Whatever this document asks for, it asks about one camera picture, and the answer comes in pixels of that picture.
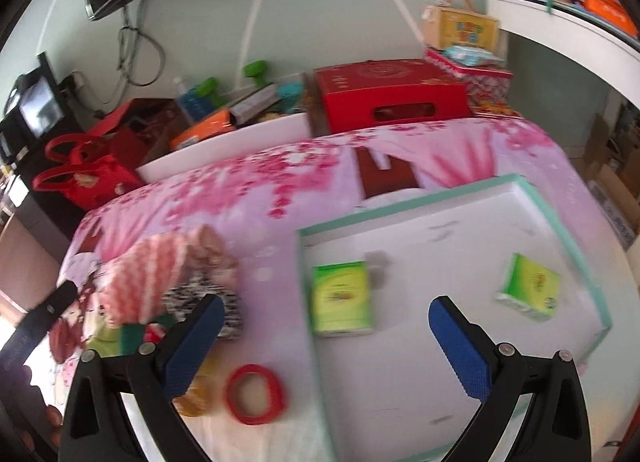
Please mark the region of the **person's left hand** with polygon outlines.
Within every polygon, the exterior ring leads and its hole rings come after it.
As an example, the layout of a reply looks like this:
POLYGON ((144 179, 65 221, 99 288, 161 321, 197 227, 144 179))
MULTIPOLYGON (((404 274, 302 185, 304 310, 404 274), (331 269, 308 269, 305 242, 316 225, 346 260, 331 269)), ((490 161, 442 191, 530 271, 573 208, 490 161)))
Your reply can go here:
POLYGON ((62 414, 44 402, 41 390, 32 384, 32 370, 21 366, 14 371, 11 410, 17 413, 18 432, 29 449, 60 446, 62 414))

